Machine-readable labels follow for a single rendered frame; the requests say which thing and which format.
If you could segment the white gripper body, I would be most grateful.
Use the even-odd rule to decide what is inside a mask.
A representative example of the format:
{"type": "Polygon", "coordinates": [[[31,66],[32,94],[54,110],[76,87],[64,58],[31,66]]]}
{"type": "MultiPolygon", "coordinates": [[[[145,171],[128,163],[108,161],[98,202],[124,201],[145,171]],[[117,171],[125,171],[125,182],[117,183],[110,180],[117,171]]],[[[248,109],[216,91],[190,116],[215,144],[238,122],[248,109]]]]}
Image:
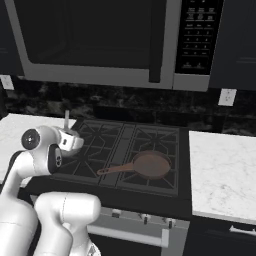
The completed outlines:
{"type": "Polygon", "coordinates": [[[79,133],[76,131],[70,130],[69,134],[72,136],[73,139],[72,149],[69,151],[69,155],[73,156],[82,149],[84,145],[84,139],[81,138],[79,133]]]}

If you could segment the black stove with oven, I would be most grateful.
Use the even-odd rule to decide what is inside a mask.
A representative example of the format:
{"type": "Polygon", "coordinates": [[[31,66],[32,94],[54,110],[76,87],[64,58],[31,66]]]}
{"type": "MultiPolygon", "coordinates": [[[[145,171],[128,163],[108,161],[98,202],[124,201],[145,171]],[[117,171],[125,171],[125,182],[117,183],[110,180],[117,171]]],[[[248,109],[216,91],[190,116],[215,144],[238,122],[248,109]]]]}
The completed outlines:
{"type": "Polygon", "coordinates": [[[162,248],[91,234],[102,256],[182,256],[192,217],[189,131],[186,128],[105,120],[78,120],[74,129],[84,139],[81,151],[63,160],[59,172],[33,178],[26,190],[33,196],[45,192],[84,192],[99,197],[101,215],[93,226],[160,237],[169,231],[169,246],[162,248]],[[156,180],[134,172],[99,176],[101,168],[129,163],[142,151],[169,157],[169,173],[156,180]],[[121,216],[112,216],[112,210],[121,216]],[[141,214],[151,215],[145,225],[141,214]],[[172,229],[166,218],[176,220],[172,229]]]}

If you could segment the silver microwave oven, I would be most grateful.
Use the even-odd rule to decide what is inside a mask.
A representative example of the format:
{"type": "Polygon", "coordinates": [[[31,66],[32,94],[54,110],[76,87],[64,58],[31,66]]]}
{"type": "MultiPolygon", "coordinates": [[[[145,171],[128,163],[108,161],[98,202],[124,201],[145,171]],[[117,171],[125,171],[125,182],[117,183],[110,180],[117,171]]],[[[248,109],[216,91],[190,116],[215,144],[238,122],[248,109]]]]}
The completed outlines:
{"type": "Polygon", "coordinates": [[[159,83],[152,0],[4,0],[27,80],[205,92],[224,0],[167,0],[159,83]]]}

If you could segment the brown frying pan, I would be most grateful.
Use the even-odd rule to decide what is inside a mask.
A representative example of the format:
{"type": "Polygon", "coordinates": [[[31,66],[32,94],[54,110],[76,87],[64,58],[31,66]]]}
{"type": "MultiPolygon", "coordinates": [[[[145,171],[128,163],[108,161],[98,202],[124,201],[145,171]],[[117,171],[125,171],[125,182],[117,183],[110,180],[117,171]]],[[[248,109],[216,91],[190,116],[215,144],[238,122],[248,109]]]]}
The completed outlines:
{"type": "Polygon", "coordinates": [[[158,151],[142,151],[131,162],[122,166],[103,168],[97,171],[99,176],[112,173],[134,172],[139,176],[156,180],[165,177],[171,169],[171,160],[158,151]]]}

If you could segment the dark drawer front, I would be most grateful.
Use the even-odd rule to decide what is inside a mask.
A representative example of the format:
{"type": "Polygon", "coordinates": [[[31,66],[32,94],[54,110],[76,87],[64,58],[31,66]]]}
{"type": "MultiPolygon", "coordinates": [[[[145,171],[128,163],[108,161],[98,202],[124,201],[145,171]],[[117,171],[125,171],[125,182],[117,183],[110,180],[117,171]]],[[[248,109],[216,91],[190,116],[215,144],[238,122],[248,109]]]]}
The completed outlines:
{"type": "Polygon", "coordinates": [[[183,256],[256,256],[256,237],[230,232],[232,225],[256,230],[256,225],[194,216],[183,256]]]}

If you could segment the white wall socket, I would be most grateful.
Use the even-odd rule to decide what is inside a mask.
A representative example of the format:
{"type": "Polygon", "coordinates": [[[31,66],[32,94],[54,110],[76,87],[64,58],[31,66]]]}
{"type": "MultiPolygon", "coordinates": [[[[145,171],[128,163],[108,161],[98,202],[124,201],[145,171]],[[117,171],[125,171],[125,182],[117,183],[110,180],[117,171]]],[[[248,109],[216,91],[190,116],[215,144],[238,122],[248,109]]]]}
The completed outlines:
{"type": "Polygon", "coordinates": [[[236,89],[222,89],[219,97],[219,106],[229,106],[231,107],[234,104],[236,97],[236,89]]]}
{"type": "Polygon", "coordinates": [[[13,90],[14,86],[10,75],[0,75],[3,88],[6,90],[13,90]]]}

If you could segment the dark wall cupboard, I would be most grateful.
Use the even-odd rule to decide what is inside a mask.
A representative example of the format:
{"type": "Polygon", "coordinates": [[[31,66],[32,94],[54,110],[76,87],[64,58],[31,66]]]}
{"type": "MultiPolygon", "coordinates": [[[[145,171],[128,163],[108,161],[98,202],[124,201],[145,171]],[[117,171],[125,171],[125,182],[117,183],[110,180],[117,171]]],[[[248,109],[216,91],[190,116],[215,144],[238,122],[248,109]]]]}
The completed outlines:
{"type": "Polygon", "coordinates": [[[0,0],[0,74],[24,74],[4,0],[0,0]]]}
{"type": "Polygon", "coordinates": [[[256,91],[256,0],[225,0],[211,88],[256,91]]]}

